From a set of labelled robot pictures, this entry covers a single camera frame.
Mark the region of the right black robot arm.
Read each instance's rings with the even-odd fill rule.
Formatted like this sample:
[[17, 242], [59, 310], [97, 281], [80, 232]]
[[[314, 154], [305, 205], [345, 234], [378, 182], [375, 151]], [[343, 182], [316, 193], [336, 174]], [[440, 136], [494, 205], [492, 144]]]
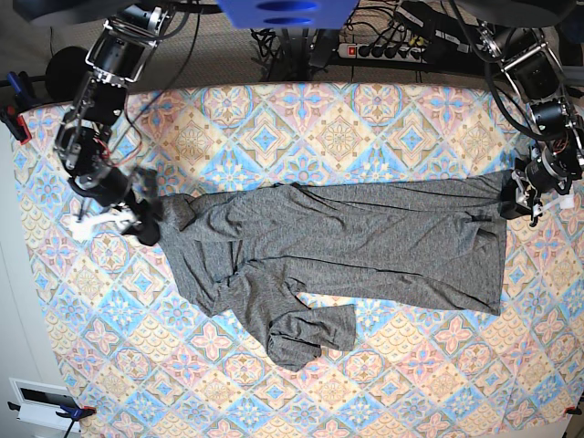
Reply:
[[125, 174], [112, 160], [108, 143], [125, 108], [128, 87], [136, 82], [175, 16], [169, 5], [130, 5], [109, 17], [86, 55], [89, 72], [60, 123], [54, 150], [72, 191], [103, 207], [101, 214], [79, 214], [71, 224], [77, 239], [97, 224], [113, 222], [143, 245], [160, 239], [162, 208], [154, 195], [152, 171]]

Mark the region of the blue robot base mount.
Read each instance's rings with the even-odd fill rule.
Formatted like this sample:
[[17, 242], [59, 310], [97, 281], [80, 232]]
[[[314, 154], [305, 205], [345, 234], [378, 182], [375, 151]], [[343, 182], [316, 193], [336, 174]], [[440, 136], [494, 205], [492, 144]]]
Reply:
[[217, 0], [236, 28], [341, 29], [358, 0]]

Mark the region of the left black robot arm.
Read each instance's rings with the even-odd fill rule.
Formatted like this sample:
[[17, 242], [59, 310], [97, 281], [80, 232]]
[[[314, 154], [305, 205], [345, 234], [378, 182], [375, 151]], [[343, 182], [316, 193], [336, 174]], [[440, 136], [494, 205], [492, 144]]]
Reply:
[[[500, 214], [506, 220], [522, 216], [537, 225], [549, 209], [542, 204], [546, 193], [558, 194], [557, 202], [573, 205], [572, 183], [583, 177], [583, 119], [570, 101], [563, 83], [563, 69], [540, 29], [499, 27], [483, 22], [478, 27], [482, 51], [492, 58], [485, 64], [485, 79], [496, 106], [506, 121], [533, 143], [514, 169], [501, 192]], [[525, 123], [514, 119], [495, 84], [500, 74], [522, 101], [519, 112]]]

